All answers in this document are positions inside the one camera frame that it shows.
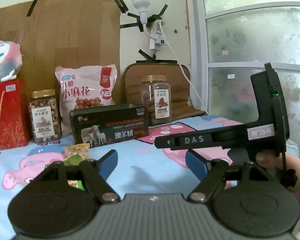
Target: pink snack bag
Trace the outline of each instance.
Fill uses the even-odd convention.
[[[63,135],[71,133],[71,110],[114,105],[112,89],[117,79],[115,65],[84,66],[78,69],[59,66],[55,74],[61,85],[60,113]]]

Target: hand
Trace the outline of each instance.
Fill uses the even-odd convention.
[[[282,170],[282,155],[275,156],[274,151],[265,150],[257,153],[257,163],[266,169],[277,167]],[[287,170],[294,169],[296,171],[298,180],[294,187],[288,187],[288,190],[295,196],[300,203],[300,159],[296,156],[286,153]]]

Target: light bulb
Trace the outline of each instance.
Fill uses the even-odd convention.
[[[150,5],[150,0],[132,0],[132,4],[139,11],[141,23],[146,24],[148,22],[147,8]]]

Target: plastic jar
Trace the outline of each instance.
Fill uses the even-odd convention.
[[[54,89],[33,91],[29,111],[35,143],[60,139],[61,131]]]
[[[172,121],[170,85],[163,75],[150,75],[142,79],[142,103],[149,113],[149,125]]]

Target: plush toy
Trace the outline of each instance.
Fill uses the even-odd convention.
[[[0,82],[16,79],[21,66],[20,45],[12,41],[0,41]]]

